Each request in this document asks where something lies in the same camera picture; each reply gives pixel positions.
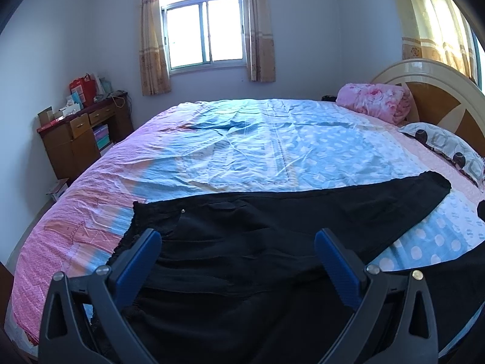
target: cardboard box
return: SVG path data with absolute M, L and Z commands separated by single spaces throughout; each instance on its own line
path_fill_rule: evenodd
M 50 106 L 49 108 L 44 109 L 42 112 L 38 113 L 37 116 L 39 117 L 40 126 L 45 126 L 46 124 L 54 120 L 52 107 Z
M 57 183 L 49 190 L 47 194 L 49 194 L 55 202 L 59 201 L 62 193 L 67 190 L 67 181 L 68 178 L 58 180 Z

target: blue gripper pad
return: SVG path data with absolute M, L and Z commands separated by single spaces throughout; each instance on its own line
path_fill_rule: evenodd
M 108 289 L 119 311 L 132 305 L 161 250 L 160 233 L 149 228 L 115 261 L 108 280 Z
M 315 251 L 345 306 L 357 311 L 367 284 L 364 264 L 328 228 L 317 232 Z

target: pillow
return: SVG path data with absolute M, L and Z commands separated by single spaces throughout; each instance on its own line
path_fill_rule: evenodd
M 429 123 L 411 123 L 399 129 L 453 163 L 458 171 L 482 190 L 485 163 L 480 155 L 457 135 Z
M 336 103 L 397 125 L 406 118 L 414 98 L 407 86 L 349 83 L 340 89 Z

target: tissue box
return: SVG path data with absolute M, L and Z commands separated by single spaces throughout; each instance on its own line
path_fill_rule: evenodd
M 79 112 L 80 110 L 81 110 L 81 107 L 79 106 L 79 104 L 74 104 L 71 106 L 65 106 L 64 108 L 61 108 L 59 111 L 62 112 L 62 115 L 69 116 L 76 112 Z

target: bedsheet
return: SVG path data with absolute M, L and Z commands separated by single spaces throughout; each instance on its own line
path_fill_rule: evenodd
M 128 229 L 134 201 L 224 191 L 327 189 L 430 169 L 448 178 L 452 191 L 373 261 L 385 271 L 453 260 L 485 240 L 485 225 L 476 215 L 482 193 L 395 126 L 335 103 L 272 99 L 181 104 L 110 149 L 37 224 L 15 271 L 15 321 L 38 340 L 52 275 L 62 270 L 81 276 L 105 264 Z

